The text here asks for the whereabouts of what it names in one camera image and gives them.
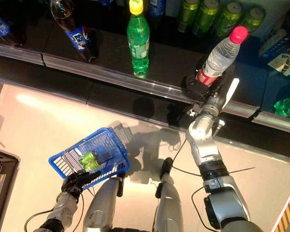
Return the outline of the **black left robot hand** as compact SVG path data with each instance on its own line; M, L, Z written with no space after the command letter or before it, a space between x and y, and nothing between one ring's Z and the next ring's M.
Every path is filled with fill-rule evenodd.
M71 195L80 194L83 191L83 187L90 184L100 174L101 171L87 172L84 169L74 172L64 179L61 191L68 192Z

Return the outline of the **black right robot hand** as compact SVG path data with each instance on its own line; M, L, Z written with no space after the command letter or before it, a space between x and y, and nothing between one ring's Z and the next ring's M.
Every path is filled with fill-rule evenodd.
M214 98L220 109L223 109L228 102L227 93L233 78L229 72L218 77L213 84L207 86L199 81L195 76L184 77L182 84L187 90L188 96L197 102L206 102L209 98Z

